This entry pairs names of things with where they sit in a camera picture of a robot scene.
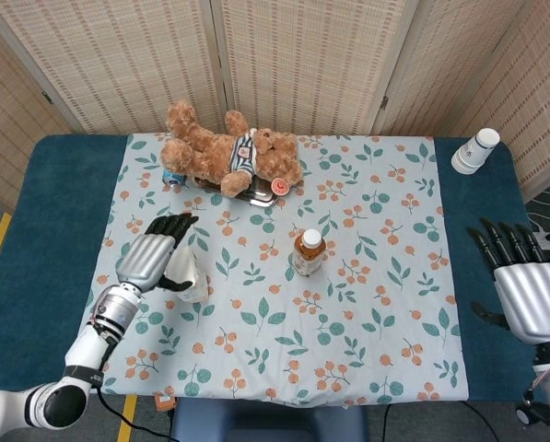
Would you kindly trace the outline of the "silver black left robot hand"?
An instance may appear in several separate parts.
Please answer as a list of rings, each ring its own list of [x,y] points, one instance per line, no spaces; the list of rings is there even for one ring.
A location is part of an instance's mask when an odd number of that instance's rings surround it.
[[[142,294],[157,286],[176,293],[191,288],[192,281],[176,282],[165,271],[173,252],[198,219],[188,212],[156,217],[123,258],[116,271],[118,281],[137,287]]]

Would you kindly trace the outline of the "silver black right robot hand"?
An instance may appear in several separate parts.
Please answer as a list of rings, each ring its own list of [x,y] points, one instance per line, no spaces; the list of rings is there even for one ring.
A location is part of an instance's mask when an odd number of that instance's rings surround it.
[[[495,224],[485,217],[479,221],[483,228],[468,227],[467,233],[492,274],[503,311],[490,311],[474,301],[472,312],[522,342],[550,343],[550,261],[526,226]]]

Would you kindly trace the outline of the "white tissue pack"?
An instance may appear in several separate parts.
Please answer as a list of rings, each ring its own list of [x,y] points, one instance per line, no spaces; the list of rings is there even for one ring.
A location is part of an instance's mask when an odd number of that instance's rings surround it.
[[[207,275],[191,247],[183,246],[175,250],[169,260],[165,276],[175,283],[187,281],[192,283],[186,290],[175,291],[182,301],[196,303],[205,302],[208,299]]]

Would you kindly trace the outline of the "floral tablecloth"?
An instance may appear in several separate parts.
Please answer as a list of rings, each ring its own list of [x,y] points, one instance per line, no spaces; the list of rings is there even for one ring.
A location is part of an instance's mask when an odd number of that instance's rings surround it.
[[[209,297],[165,290],[141,308],[104,368],[106,394],[363,405],[469,396],[436,143],[302,136],[304,183],[271,207],[165,186],[164,134],[132,134],[93,273],[97,297],[157,216],[198,221],[184,241]],[[293,264],[318,229],[322,265]]]

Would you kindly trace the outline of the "teal table cover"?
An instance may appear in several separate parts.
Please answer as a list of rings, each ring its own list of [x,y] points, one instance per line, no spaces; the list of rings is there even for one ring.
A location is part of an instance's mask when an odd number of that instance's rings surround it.
[[[0,390],[24,390],[63,373],[64,355],[97,299],[91,283],[129,136],[49,136],[34,148],[0,255]],[[467,233],[481,217],[527,223],[511,155],[499,146],[464,176],[451,167],[461,140],[431,139],[453,244],[467,399],[513,401],[532,381],[532,348],[471,311],[474,301],[493,310],[499,302]]]

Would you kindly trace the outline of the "metal tray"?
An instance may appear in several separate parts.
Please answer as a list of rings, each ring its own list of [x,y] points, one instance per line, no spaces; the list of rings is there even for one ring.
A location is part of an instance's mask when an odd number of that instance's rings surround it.
[[[192,178],[189,179],[189,182],[203,191],[212,192],[218,197],[224,197],[224,194],[220,191],[220,186],[208,180]],[[279,196],[272,191],[269,181],[253,177],[251,186],[236,195],[235,199],[250,205],[266,208],[273,206],[279,199]]]

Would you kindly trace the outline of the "brown teddy bear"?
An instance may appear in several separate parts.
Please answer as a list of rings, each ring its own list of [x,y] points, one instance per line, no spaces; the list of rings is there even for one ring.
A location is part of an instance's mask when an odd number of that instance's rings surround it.
[[[170,105],[166,124],[170,137],[160,152],[164,168],[209,181],[227,197],[249,189],[255,177],[282,180],[288,187],[303,181],[295,134],[251,128],[237,110],[226,112],[227,131],[217,134],[198,122],[186,100]]]

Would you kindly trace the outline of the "tea bottle with white cap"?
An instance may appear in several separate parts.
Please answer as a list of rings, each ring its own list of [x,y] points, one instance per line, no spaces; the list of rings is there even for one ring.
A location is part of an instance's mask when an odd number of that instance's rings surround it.
[[[326,243],[318,229],[305,230],[294,242],[292,264],[295,270],[304,276],[316,272],[322,265],[325,249]]]

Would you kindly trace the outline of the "dark blue chair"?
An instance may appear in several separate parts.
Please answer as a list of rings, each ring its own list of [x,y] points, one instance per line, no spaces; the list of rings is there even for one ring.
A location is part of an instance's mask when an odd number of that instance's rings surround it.
[[[170,436],[177,442],[369,442],[363,408],[187,398],[178,400]]]

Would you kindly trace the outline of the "woven folding screen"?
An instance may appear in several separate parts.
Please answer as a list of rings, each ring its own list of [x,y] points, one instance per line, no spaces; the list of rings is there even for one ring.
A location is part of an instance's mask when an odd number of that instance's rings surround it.
[[[188,99],[296,134],[491,126],[550,184],[550,0],[0,0],[0,207],[48,134],[155,132]]]

